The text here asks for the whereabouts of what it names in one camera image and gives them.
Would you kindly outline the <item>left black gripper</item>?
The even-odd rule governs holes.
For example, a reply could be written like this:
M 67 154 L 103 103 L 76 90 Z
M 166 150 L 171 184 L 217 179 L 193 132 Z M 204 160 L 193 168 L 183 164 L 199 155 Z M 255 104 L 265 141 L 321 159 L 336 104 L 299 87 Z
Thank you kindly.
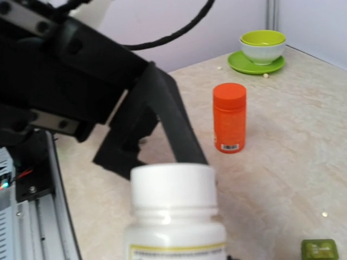
M 1 143 L 19 144 L 34 128 L 85 141 L 147 67 L 69 16 L 83 4 L 1 1 Z

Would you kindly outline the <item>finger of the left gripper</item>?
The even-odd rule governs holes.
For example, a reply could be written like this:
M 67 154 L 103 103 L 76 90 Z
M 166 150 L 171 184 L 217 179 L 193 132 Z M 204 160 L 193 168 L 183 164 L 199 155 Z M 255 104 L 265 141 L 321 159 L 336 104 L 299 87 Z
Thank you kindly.
M 93 162 L 124 179 L 144 162 L 139 142 L 161 124 L 178 163 L 207 164 L 175 80 L 154 64 L 146 67 L 112 118 Z

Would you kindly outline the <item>orange pill bottle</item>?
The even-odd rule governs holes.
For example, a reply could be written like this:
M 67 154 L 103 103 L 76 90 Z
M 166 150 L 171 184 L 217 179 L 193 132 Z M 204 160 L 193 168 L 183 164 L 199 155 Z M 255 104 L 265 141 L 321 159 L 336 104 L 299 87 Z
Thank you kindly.
M 247 90 L 238 83 L 213 89 L 214 144 L 222 153 L 241 151 L 246 143 Z

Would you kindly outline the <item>small white bottle cap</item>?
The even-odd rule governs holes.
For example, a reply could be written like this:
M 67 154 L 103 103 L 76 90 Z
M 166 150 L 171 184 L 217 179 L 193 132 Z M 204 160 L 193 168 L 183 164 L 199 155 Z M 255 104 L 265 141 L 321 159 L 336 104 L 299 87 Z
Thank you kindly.
M 131 201 L 136 210 L 216 208 L 215 170 L 205 164 L 192 163 L 133 168 Z

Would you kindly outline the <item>small white pill bottle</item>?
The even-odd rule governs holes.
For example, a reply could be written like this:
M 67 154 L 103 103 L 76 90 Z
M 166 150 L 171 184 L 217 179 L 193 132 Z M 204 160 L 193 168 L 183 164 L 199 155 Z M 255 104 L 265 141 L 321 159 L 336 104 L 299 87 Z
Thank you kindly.
M 124 259 L 227 259 L 216 208 L 136 210 L 124 233 Z

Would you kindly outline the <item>green weekly pill organizer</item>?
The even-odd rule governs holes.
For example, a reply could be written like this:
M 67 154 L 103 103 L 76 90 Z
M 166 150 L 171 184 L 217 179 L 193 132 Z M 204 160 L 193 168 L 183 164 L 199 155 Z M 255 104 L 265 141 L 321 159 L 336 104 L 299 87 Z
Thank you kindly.
M 302 260 L 337 260 L 339 253 L 333 239 L 305 239 L 301 242 Z

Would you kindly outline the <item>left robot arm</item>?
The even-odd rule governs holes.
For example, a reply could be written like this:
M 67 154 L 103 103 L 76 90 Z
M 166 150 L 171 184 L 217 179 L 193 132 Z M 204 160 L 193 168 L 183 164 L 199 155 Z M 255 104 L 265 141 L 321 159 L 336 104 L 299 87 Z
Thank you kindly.
M 175 80 L 69 16 L 82 6 L 1 1 L 1 145 L 16 146 L 34 129 L 85 141 L 109 125 L 94 163 L 129 178 L 141 166 L 139 142 L 161 124 L 179 163 L 207 164 Z

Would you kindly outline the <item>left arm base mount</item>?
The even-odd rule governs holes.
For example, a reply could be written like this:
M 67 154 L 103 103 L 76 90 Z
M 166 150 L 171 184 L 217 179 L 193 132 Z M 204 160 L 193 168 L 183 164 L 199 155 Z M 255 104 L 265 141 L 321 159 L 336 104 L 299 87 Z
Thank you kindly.
M 16 199 L 32 201 L 55 192 L 48 139 L 45 131 L 34 131 L 10 152 L 16 167 Z

